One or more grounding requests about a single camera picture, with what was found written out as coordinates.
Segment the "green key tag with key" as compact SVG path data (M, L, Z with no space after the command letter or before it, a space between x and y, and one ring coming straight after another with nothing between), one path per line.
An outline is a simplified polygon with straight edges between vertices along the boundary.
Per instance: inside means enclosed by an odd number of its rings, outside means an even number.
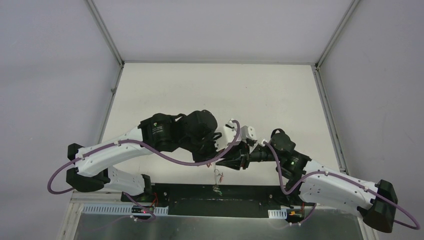
M219 196L222 196L222 192L219 188L214 188L213 191L217 193Z

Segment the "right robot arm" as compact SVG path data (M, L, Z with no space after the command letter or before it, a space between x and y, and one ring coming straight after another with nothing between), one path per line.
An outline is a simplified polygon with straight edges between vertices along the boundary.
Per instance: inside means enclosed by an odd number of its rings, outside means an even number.
M234 170L246 169L251 162L273 162L276 158L284 185L284 200L336 208L362 219L369 227L391 233L398 198L391 182L366 181L331 170L295 150L296 144L281 129L271 133L268 144L260 144L254 128L244 126L236 145L217 162Z

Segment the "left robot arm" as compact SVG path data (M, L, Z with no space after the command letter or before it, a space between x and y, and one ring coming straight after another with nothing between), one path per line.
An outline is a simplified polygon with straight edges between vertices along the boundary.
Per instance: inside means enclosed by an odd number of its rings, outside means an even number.
M66 182L75 190L89 193L104 188L125 192L147 202L152 198L149 176L116 169L116 164L155 153L172 153L184 149L200 163L217 155L216 140L222 136L211 112L169 115L156 113L121 136L100 144L68 146L68 158L75 166L66 171Z

